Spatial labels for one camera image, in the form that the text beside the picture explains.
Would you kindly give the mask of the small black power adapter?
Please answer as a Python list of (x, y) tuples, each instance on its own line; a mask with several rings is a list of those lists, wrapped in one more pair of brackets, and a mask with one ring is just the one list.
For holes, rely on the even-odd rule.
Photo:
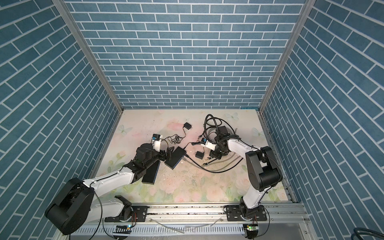
[(196, 154), (195, 154), (195, 157), (202, 160), (205, 156), (205, 153), (203, 152), (200, 152), (200, 151), (197, 151)]

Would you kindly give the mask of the black network switch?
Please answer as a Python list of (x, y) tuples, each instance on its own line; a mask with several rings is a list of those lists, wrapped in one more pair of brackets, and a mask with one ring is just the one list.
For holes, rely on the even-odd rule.
[(166, 166), (173, 170), (185, 155), (185, 149), (177, 147), (172, 153), (169, 154), (169, 157), (165, 160), (164, 163)]

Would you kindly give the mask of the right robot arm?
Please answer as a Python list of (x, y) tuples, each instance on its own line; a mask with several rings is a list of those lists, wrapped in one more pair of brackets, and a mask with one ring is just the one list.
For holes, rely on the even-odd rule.
[(210, 155), (216, 159), (233, 152), (246, 160), (249, 181), (251, 183), (247, 193), (242, 197), (240, 206), (250, 211), (260, 206), (264, 195), (282, 180), (282, 172), (274, 160), (269, 147), (256, 148), (246, 144), (238, 135), (230, 134), (224, 127), (217, 127), (214, 141), (207, 141), (206, 147), (211, 150)]

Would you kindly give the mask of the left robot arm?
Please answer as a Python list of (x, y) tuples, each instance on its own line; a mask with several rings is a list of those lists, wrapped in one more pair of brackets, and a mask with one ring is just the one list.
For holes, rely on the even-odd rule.
[(142, 144), (129, 163), (112, 173), (87, 180), (70, 179), (46, 208), (45, 217), (64, 235), (74, 233), (85, 223), (105, 218), (134, 222), (135, 214), (128, 199), (117, 195), (114, 201), (102, 203), (100, 197), (144, 176), (155, 180), (160, 163), (169, 161), (174, 151), (174, 147), (157, 150), (152, 144)]

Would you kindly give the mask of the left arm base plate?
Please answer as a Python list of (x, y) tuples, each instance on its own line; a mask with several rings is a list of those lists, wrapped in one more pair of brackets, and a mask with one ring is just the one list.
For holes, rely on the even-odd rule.
[(107, 223), (144, 222), (147, 217), (147, 212), (148, 206), (131, 206), (124, 208), (117, 217), (108, 217), (104, 220)]

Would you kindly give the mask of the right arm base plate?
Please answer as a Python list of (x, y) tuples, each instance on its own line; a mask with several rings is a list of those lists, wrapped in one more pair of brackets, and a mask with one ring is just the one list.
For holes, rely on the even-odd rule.
[(267, 215), (263, 205), (248, 209), (245, 205), (226, 205), (223, 208), (229, 222), (266, 221)]

